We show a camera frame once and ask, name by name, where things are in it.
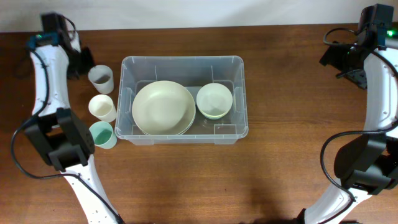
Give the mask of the small yellow bowl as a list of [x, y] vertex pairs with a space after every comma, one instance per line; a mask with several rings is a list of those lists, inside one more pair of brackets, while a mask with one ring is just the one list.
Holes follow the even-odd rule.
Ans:
[[222, 117], [224, 117], [225, 115], [227, 115], [228, 112], [229, 112], [229, 111], [227, 111], [227, 112], [225, 112], [225, 113], [223, 113], [223, 114], [219, 114], [219, 115], [210, 115], [210, 114], [205, 113], [205, 112], [202, 111], [202, 110], [199, 110], [199, 111], [200, 111], [200, 113], [201, 113], [204, 117], [206, 117], [206, 118], [208, 118], [208, 119], [221, 119]]

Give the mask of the grey plastic cup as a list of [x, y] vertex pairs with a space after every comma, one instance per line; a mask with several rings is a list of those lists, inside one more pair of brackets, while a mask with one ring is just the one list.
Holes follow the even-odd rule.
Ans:
[[114, 90], [113, 71], [106, 65], [91, 68], [88, 79], [101, 94], [107, 95]]

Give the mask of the cream white bowl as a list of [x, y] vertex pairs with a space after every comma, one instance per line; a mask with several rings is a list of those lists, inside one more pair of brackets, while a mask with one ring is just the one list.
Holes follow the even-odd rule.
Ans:
[[150, 83], [138, 92], [132, 103], [134, 122], [147, 135], [183, 134], [195, 116], [192, 94], [176, 82]]

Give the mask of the small mint green bowl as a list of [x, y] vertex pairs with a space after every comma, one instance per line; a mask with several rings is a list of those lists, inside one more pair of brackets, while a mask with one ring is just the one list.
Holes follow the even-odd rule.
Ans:
[[216, 120], [216, 119], [221, 119], [221, 118], [224, 117], [226, 114], [220, 114], [220, 115], [217, 115], [217, 116], [213, 116], [213, 115], [210, 115], [210, 114], [203, 114], [203, 115], [204, 115], [204, 117], [206, 117], [206, 118], [208, 118], [208, 119]]

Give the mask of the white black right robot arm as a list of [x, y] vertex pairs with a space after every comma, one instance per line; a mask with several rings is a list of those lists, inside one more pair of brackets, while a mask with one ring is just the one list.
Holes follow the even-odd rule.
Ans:
[[337, 152], [335, 178], [320, 163], [331, 184], [300, 212], [296, 223], [341, 223], [358, 204], [397, 185], [397, 48], [352, 45], [345, 54], [357, 59], [357, 72], [364, 75], [368, 91], [364, 130], [338, 133], [324, 142], [321, 156], [336, 138], [356, 136]]

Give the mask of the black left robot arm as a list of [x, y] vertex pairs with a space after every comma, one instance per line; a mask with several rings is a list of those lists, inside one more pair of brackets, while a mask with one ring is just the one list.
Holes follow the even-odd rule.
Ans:
[[67, 79], [81, 58], [77, 34], [46, 31], [28, 43], [35, 72], [32, 116], [21, 130], [43, 161], [73, 189], [88, 223], [123, 223], [106, 196], [94, 163], [95, 145], [88, 127], [70, 108]]

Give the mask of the cream plastic cup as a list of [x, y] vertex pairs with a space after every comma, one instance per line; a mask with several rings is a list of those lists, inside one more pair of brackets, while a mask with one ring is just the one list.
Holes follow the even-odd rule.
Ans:
[[105, 122], [113, 122], [116, 119], [116, 107], [108, 95], [96, 95], [88, 104], [89, 112]]

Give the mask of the mint green plastic cup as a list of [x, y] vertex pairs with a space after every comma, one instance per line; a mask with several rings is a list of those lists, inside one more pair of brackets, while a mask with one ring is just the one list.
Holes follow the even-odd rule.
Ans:
[[113, 127], [109, 123], [98, 121], [92, 124], [89, 130], [95, 146], [102, 149], [111, 149], [116, 145], [117, 137], [113, 131]]

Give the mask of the small white bowl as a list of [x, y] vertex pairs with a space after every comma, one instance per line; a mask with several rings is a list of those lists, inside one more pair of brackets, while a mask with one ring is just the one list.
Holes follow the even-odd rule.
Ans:
[[209, 83], [203, 86], [197, 94], [199, 110], [210, 115], [219, 115], [230, 111], [233, 96], [230, 90], [219, 83]]

